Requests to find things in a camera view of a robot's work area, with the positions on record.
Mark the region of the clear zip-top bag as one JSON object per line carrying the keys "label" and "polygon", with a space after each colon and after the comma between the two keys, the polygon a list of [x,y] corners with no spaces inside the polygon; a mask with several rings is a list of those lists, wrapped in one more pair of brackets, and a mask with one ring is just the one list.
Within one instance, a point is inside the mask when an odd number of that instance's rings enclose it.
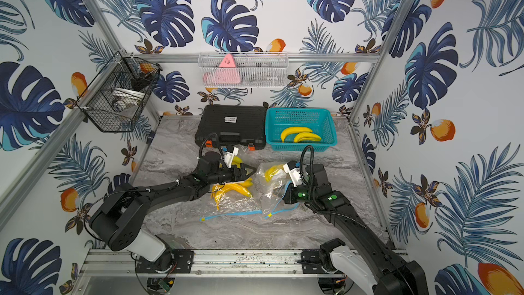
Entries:
{"label": "clear zip-top bag", "polygon": [[284,165],[282,162],[263,163],[259,165],[255,174],[256,195],[265,219],[272,219],[277,215],[290,213],[298,208],[298,203],[286,204],[283,200],[286,186],[291,184],[289,175],[283,179],[266,182],[264,173],[274,165]]}

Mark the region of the yellow banana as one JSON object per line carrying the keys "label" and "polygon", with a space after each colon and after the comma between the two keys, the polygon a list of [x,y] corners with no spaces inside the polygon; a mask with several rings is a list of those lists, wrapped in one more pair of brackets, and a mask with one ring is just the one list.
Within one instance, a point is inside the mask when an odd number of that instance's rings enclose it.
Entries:
{"label": "yellow banana", "polygon": [[281,132],[281,141],[285,142],[285,139],[289,135],[297,135],[302,132],[312,133],[312,130],[310,128],[303,127],[303,126],[292,126],[292,127],[286,128],[285,130]]}
{"label": "yellow banana", "polygon": [[274,165],[271,166],[265,173],[264,178],[266,182],[273,182],[276,180],[283,179],[287,176],[287,173],[284,170],[284,165]]}
{"label": "yellow banana", "polygon": [[321,142],[321,141],[322,141],[322,138],[319,135],[312,133],[312,132],[298,133],[293,139],[294,143]]}

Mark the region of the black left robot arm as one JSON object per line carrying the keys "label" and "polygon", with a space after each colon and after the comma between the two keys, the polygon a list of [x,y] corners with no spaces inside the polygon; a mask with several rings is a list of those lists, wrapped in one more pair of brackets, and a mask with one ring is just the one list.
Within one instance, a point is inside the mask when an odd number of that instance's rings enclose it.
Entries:
{"label": "black left robot arm", "polygon": [[257,169],[245,163],[228,167],[217,152],[200,157],[195,169],[174,182],[152,187],[134,187],[123,183],[115,187],[91,216],[91,230],[112,251],[121,251],[139,235],[145,217],[163,207],[179,202],[192,202],[212,192],[218,185],[239,184],[248,180]]}

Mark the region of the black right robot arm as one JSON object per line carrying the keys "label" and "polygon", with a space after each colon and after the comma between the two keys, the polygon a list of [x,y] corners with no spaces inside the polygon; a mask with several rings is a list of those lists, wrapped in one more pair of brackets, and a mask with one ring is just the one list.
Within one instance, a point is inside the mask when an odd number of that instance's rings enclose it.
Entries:
{"label": "black right robot arm", "polygon": [[365,224],[350,200],[332,189],[323,165],[303,167],[291,161],[282,168],[291,179],[284,202],[303,203],[347,239],[322,244],[322,270],[344,273],[366,294],[428,294],[427,278],[419,263],[407,261]]}

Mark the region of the clear bag with banana peel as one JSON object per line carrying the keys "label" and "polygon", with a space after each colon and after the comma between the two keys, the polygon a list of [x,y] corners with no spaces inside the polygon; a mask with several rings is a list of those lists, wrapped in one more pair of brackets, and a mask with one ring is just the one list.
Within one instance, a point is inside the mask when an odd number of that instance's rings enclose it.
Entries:
{"label": "clear bag with banana peel", "polygon": [[229,193],[226,195],[224,202],[222,202],[221,209],[217,210],[215,201],[211,198],[211,187],[210,199],[205,201],[206,205],[202,210],[203,215],[200,221],[209,221],[217,217],[241,217],[252,214],[262,214],[261,206],[256,195],[257,192],[251,190],[251,188],[252,186],[249,188],[249,191],[252,193],[252,198],[246,198],[237,193]]}

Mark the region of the black plastic tool case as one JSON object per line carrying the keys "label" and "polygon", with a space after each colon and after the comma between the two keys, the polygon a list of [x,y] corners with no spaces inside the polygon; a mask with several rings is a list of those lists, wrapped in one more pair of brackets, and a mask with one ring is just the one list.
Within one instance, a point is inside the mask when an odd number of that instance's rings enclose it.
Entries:
{"label": "black plastic tool case", "polygon": [[266,112],[261,106],[208,105],[195,134],[200,146],[210,134],[217,134],[221,146],[242,145],[253,150],[266,147]]}

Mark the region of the teal plastic basket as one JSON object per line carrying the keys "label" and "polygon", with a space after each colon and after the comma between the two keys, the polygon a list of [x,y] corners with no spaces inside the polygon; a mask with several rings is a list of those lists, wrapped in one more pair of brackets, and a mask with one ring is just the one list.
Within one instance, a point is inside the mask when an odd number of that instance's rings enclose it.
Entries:
{"label": "teal plastic basket", "polygon": [[266,142],[280,152],[300,152],[309,145],[324,152],[338,139],[328,110],[275,107],[266,113]]}

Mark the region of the pink triangular object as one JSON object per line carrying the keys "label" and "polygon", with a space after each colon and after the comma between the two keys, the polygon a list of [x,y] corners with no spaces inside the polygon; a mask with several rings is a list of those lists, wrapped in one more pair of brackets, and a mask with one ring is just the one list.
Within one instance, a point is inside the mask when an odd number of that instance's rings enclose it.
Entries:
{"label": "pink triangular object", "polygon": [[213,85],[238,85],[242,82],[232,54],[226,54],[219,67],[212,72],[207,81]]}

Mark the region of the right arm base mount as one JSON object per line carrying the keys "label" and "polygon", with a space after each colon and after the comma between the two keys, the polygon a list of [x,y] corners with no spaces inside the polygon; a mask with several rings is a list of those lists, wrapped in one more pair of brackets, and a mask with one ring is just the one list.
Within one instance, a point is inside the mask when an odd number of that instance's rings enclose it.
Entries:
{"label": "right arm base mount", "polygon": [[349,248],[345,242],[336,238],[321,244],[318,249],[303,250],[297,263],[301,265],[302,272],[306,275],[325,273],[327,275],[344,275],[346,277],[347,273],[343,270],[336,269],[331,258],[331,254],[339,247],[341,247],[342,250],[349,251],[347,255],[343,254],[346,260],[349,260],[348,257],[350,254],[357,254],[357,252]]}

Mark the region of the aluminium front rail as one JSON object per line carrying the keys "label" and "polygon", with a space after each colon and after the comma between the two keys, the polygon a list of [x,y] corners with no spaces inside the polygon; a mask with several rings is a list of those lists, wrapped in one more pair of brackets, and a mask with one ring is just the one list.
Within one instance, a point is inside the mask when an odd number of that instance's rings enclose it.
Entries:
{"label": "aluminium front rail", "polygon": [[317,250],[187,250],[175,252],[175,269],[158,273],[127,251],[91,250],[84,277],[338,277],[320,266]]}

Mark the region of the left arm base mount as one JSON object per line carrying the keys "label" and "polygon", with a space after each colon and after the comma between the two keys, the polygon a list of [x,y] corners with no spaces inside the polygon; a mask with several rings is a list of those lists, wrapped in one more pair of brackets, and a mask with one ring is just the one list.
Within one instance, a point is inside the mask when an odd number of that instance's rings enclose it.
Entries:
{"label": "left arm base mount", "polygon": [[167,249],[156,261],[140,257],[137,273],[146,274],[188,274],[191,272],[195,252],[189,249]]}

